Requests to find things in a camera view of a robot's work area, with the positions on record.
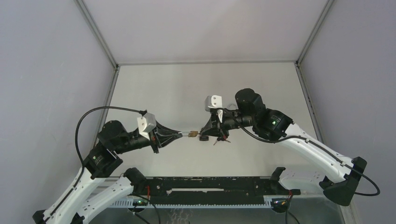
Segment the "black-headed key bunch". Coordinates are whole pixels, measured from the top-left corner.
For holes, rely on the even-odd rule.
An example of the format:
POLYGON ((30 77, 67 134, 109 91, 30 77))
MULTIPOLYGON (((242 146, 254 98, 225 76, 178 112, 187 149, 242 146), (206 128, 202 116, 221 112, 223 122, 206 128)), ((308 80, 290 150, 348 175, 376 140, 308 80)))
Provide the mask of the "black-headed key bunch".
POLYGON ((226 138, 226 137, 218 137, 216 140, 215 140, 215 142, 214 142, 214 146, 217 144, 217 143, 220 143, 220 142, 227 142, 227 143, 230 143, 230 141, 226 138))

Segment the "orange black padlock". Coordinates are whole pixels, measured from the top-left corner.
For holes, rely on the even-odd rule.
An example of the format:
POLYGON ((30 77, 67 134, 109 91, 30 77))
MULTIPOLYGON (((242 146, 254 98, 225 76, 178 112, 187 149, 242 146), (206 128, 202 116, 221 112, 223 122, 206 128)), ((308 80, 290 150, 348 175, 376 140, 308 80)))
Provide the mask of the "orange black padlock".
POLYGON ((209 136, 200 135, 199 140, 200 141, 208 141, 209 140, 209 136))

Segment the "small brass padlock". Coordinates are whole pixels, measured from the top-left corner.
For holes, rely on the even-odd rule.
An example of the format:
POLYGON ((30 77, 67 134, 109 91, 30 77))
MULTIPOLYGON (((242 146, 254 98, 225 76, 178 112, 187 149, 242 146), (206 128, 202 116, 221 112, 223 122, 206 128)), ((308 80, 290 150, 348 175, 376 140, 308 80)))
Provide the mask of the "small brass padlock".
POLYGON ((181 132, 181 134, 184 137, 195 138, 199 135, 199 132, 198 131, 187 131, 187 132, 181 132))

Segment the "large brass padlock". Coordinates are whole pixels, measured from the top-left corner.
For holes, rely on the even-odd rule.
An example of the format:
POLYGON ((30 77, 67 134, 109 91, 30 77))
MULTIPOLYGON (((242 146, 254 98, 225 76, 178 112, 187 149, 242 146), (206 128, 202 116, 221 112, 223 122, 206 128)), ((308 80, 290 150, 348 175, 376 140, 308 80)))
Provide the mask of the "large brass padlock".
POLYGON ((236 104, 231 103, 231 104, 229 104, 229 105, 227 106, 227 109, 228 109, 228 110, 237 110, 237 109, 238 109, 238 106, 237 106, 236 104))

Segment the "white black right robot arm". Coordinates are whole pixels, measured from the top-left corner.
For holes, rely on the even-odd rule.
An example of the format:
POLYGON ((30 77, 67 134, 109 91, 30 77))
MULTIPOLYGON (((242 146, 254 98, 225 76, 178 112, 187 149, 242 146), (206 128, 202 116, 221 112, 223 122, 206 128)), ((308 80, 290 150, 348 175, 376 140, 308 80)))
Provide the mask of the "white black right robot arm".
POLYGON ((315 166, 311 172, 298 172, 278 167, 272 174, 270 189, 275 194, 286 190, 321 193, 340 206, 349 206, 357 195, 357 187, 367 162, 361 157, 344 156, 305 132, 292 118, 269 109, 262 97, 250 88, 235 94, 237 108, 229 110, 222 104, 222 97, 208 96, 205 110, 210 119, 200 130, 202 136, 227 141, 230 130, 242 129, 254 139, 290 148, 315 166))

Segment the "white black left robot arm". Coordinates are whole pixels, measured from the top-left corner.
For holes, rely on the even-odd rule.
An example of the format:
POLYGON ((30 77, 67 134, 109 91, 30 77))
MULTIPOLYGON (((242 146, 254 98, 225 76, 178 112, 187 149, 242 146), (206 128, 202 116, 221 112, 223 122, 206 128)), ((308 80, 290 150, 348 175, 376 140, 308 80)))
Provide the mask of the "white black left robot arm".
POLYGON ((33 214, 36 224, 85 224, 119 198, 139 195, 147 189, 147 179, 137 168, 128 168, 116 183, 93 198, 91 193, 102 184, 123 160, 120 154, 151 147, 154 153, 183 137, 181 131, 159 123, 148 133, 128 132, 121 122, 112 120, 98 133, 99 142, 83 160, 73 182, 48 209, 33 214))

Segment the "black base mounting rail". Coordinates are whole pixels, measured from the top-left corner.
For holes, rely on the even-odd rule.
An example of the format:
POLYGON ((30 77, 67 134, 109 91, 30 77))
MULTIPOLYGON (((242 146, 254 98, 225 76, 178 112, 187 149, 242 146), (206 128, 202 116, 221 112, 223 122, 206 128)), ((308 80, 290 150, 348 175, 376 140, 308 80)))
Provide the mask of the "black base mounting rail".
POLYGON ((148 177, 133 193, 155 205, 263 205, 266 196, 299 195, 269 177, 148 177))

